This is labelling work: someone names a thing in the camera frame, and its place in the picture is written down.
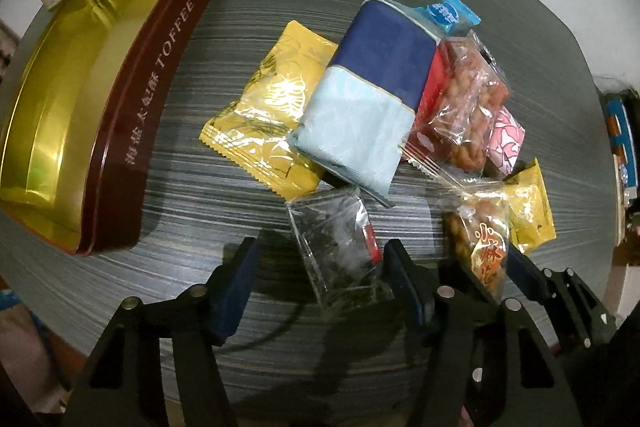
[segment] light blue packaging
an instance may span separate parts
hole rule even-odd
[[[480,23],[480,17],[461,0],[440,0],[439,3],[415,8],[448,35],[464,35]]]

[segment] screw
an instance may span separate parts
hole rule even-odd
[[[451,286],[438,287],[438,295],[444,299],[450,299],[455,294],[456,294],[456,291]]]
[[[507,308],[510,309],[512,312],[516,312],[520,308],[522,308],[522,304],[520,304],[520,301],[518,301],[517,299],[507,299],[504,302],[504,305],[507,306]]]
[[[132,310],[138,304],[140,304],[140,299],[138,299],[137,297],[127,297],[126,299],[124,299],[124,301],[122,301],[121,306],[126,310]]]
[[[191,288],[189,288],[189,295],[191,297],[202,297],[206,295],[207,287],[204,284],[195,284]]]

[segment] small yellow wrapper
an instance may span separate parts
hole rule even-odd
[[[337,45],[291,21],[239,100],[209,120],[200,140],[287,201],[313,192],[323,169],[292,151],[298,126]]]
[[[516,248],[528,253],[555,239],[556,227],[538,159],[505,183],[504,191],[511,207],[511,242]]]

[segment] round table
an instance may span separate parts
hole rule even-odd
[[[143,233],[135,248],[78,259],[48,247],[0,213],[0,273],[72,346],[89,353],[123,298],[172,298],[263,231],[268,251],[238,333],[217,351],[229,398],[241,415],[345,419],[406,407],[424,357],[394,302],[324,324],[283,201],[198,140],[203,124],[237,98],[285,24],[296,19],[339,41],[363,0],[212,0],[172,83],[151,159]],[[433,0],[398,0],[420,6]],[[609,274],[615,181],[604,119],[571,32],[537,0],[464,0],[483,19],[487,47],[508,75],[507,106],[527,130],[521,158],[537,156],[558,239],[532,254],[539,266],[572,266],[597,295]],[[0,87],[0,107],[49,15],[42,10]],[[380,243],[399,237],[419,261],[442,255],[441,223],[424,198],[425,178],[404,164],[385,210],[367,199]],[[507,295],[518,295],[513,286]],[[539,306],[526,303],[549,342]],[[170,345],[165,389],[177,396]]]

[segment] pink and white wrapper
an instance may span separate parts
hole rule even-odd
[[[505,176],[511,174],[516,165],[524,142],[524,133],[524,128],[516,122],[506,107],[502,107],[495,120],[486,156]]]

